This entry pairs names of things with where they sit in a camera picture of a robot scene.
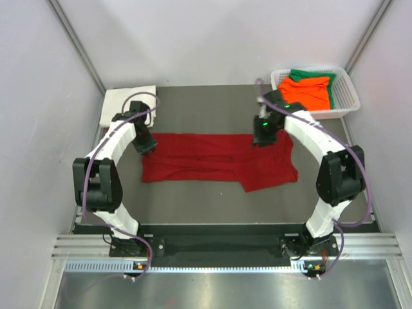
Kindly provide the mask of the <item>dark red t shirt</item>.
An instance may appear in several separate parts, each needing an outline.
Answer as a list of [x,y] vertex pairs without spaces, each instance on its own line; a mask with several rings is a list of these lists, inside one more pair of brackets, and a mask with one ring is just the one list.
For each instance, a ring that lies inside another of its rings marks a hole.
[[238,182],[245,192],[294,183],[294,143],[282,131],[276,143],[252,145],[251,134],[155,133],[156,150],[142,158],[144,183],[162,181]]

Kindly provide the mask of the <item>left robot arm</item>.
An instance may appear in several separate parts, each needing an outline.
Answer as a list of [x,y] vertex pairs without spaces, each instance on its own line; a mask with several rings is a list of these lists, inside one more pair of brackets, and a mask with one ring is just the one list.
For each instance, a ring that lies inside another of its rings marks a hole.
[[84,212],[99,217],[112,231],[112,245],[123,247],[132,255],[150,256],[152,249],[141,236],[140,223],[123,203],[123,188],[117,165],[126,148],[133,145],[140,156],[148,156],[157,142],[145,125],[149,106],[132,101],[127,111],[117,113],[107,133],[96,148],[73,161],[75,201]]

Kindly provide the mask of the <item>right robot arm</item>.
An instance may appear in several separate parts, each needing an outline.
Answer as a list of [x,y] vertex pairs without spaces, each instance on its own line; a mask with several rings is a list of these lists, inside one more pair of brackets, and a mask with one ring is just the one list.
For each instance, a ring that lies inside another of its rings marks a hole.
[[329,242],[335,224],[349,204],[366,188],[364,151],[348,146],[327,133],[301,103],[285,102],[278,90],[257,98],[259,114],[254,117],[252,144],[265,147],[277,142],[285,131],[298,140],[319,164],[315,188],[318,201],[303,226],[297,244],[287,241],[284,253],[297,260],[314,255]]

